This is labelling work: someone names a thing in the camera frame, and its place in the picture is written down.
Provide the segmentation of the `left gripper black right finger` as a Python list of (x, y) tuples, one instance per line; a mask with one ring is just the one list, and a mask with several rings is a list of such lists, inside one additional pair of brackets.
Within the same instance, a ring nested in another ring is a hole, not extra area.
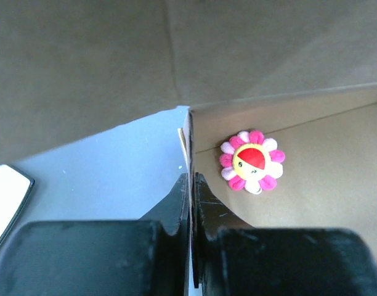
[(344, 228), (257, 228), (193, 176), (193, 283), (204, 295), (377, 295), (377, 264)]

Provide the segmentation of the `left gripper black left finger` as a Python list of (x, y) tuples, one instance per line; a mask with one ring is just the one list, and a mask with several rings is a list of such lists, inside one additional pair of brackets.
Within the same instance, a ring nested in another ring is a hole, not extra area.
[(189, 182), (138, 220), (34, 221), (0, 259), (0, 295), (187, 295)]

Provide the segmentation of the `pink plush flower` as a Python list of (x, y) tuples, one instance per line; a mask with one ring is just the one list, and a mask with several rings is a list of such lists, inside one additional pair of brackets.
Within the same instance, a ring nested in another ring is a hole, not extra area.
[(221, 144), (221, 176), (233, 191), (271, 191), (283, 175), (284, 151), (259, 130), (241, 131)]

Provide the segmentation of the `brown cardboard box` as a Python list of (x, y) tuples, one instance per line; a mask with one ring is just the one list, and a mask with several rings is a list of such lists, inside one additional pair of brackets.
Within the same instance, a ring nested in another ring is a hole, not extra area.
[[(257, 228), (344, 228), (377, 264), (377, 1), (0, 1), (0, 164), (187, 105), (193, 176)], [(221, 144), (259, 130), (277, 186), (233, 191)]]

